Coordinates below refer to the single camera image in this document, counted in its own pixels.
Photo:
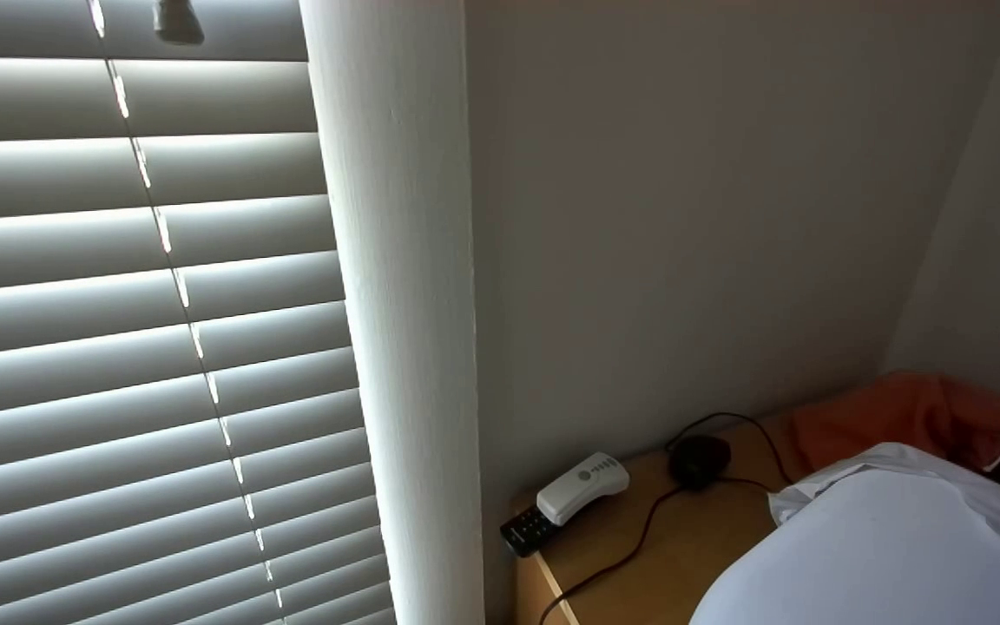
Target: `power cord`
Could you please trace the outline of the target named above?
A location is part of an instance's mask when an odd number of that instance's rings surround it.
[[[681,429],[681,431],[667,440],[667,449],[675,449],[681,438],[695,435],[698,429],[706,429],[706,424],[713,424],[713,422],[746,422],[746,424],[767,440],[772,459],[776,459],[776,469],[778,469],[778,481],[780,481],[780,484],[793,484],[793,477],[787,477],[787,469],[786,469],[786,463],[780,463],[780,453],[778,453],[772,431],[767,431],[756,417],[750,417],[750,415],[727,415],[727,411],[706,415],[702,422]]]
[[[756,484],[756,481],[724,477],[719,484],[756,488],[756,490],[767,493],[767,488]],[[667,490],[659,499],[653,499],[651,510],[647,510],[647,520],[644,520],[644,534],[638,534],[638,543],[632,544],[632,551],[626,551],[626,555],[616,560],[610,566],[585,577],[579,584],[572,584],[572,588],[566,588],[560,599],[551,599],[551,602],[542,607],[540,625],[547,625],[547,619],[548,619],[566,599],[572,599],[572,594],[593,588],[596,580],[610,577],[616,570],[630,566],[630,564],[644,551],[653,518],[658,518],[659,506],[662,506],[669,496],[679,496],[679,493],[683,493],[683,488],[675,488],[675,490]]]

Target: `window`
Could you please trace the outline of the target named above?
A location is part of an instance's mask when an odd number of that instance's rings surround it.
[[[393,623],[297,0],[0,0],[0,623]]]

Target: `red fabric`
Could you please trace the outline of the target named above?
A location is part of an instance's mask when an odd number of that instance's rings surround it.
[[[1000,396],[937,376],[886,376],[805,403],[787,424],[814,469],[878,440],[903,440],[968,469],[1000,454]]]

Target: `window blinds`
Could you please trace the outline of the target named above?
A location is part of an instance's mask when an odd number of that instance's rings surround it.
[[[393,623],[297,0],[0,0],[0,623]]]

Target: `white bedding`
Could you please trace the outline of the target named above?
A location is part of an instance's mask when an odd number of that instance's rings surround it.
[[[1000,488],[878,446],[772,496],[780,520],[695,625],[1000,625]]]

